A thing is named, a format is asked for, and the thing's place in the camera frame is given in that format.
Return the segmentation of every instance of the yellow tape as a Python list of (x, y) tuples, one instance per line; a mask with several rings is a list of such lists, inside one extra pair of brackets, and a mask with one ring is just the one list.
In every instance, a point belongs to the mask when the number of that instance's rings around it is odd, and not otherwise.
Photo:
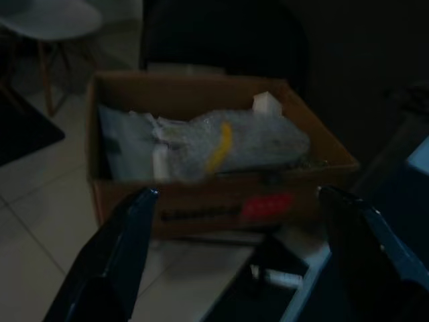
[(206, 172), (209, 174), (215, 173), (221, 166), (223, 160), (227, 157), (233, 146), (233, 129), (227, 122), (221, 124), (221, 142), (217, 149), (208, 158)]

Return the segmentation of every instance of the open cardboard box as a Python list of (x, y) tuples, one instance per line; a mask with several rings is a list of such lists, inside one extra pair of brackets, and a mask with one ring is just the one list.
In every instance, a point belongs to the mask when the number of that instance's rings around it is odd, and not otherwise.
[[(212, 177), (200, 184), (111, 180), (97, 113), (99, 103), (125, 111), (149, 112), (155, 117), (190, 120), (213, 109), (250, 109), (253, 96), (266, 91), (282, 103), (284, 115), (310, 136), (311, 157), (326, 160), (327, 166), (285, 170), (271, 176), (258, 172), (236, 173)], [(283, 80), (100, 72), (89, 86), (88, 104), (88, 181), (100, 225), (123, 198), (145, 186), (160, 192), (152, 227), (154, 237), (316, 221), (316, 187), (321, 184), (344, 186), (350, 174), (359, 167)], [(287, 197), (282, 212), (268, 217), (243, 216), (243, 207), (253, 205), (255, 198), (259, 204), (271, 203), (273, 199), (269, 196)]]

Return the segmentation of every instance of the dark wall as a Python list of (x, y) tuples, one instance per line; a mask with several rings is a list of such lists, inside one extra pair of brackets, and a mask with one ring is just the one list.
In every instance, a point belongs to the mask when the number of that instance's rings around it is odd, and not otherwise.
[(368, 163), (397, 128), (384, 92), (429, 79), (429, 2), (282, 0), (310, 42), (307, 102)]

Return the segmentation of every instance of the white chair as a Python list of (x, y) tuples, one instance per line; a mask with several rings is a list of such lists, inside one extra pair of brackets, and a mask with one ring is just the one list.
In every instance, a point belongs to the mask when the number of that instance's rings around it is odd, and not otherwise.
[[(0, 0), (0, 24), (38, 41), (46, 108), (48, 115), (53, 116), (55, 110), (45, 44), (58, 44), (64, 63), (70, 69), (63, 43), (97, 31), (102, 24), (101, 14), (82, 0)], [(84, 50), (86, 59), (95, 64), (86, 45)]]

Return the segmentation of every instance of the red label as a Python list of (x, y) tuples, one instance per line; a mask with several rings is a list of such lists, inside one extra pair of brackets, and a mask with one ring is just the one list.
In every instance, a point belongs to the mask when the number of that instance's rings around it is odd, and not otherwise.
[(272, 219), (289, 210), (292, 201), (293, 196), (290, 193), (253, 197), (244, 203), (241, 216), (250, 220)]

